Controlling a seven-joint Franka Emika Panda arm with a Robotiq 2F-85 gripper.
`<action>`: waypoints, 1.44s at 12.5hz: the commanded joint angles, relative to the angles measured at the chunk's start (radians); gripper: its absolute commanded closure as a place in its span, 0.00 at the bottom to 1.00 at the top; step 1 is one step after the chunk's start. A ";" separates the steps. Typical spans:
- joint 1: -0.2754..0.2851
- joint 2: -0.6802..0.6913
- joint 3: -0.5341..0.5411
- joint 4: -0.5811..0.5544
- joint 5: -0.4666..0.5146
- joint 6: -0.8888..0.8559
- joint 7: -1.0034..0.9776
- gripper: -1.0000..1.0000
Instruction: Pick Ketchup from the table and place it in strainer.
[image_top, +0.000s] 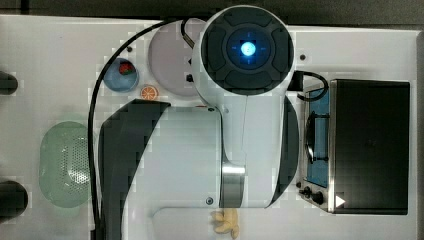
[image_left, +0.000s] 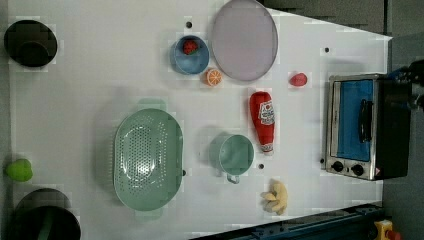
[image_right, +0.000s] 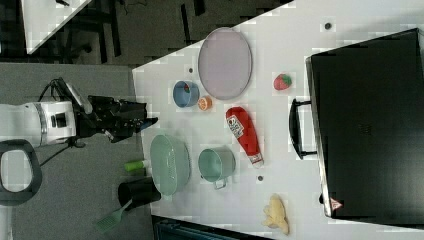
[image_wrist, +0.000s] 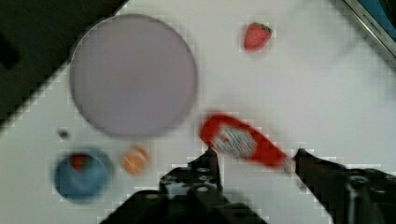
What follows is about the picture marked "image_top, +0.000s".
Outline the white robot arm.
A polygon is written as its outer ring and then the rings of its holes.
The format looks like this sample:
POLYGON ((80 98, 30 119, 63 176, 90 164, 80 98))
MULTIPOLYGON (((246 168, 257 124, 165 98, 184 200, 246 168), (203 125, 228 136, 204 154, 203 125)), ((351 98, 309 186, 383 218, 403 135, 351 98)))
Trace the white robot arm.
POLYGON ((154 240, 164 208, 267 208, 294 178, 286 25, 259 7, 226 8, 206 22, 191 68, 200 106, 135 99, 102 124, 98 240, 154 240))

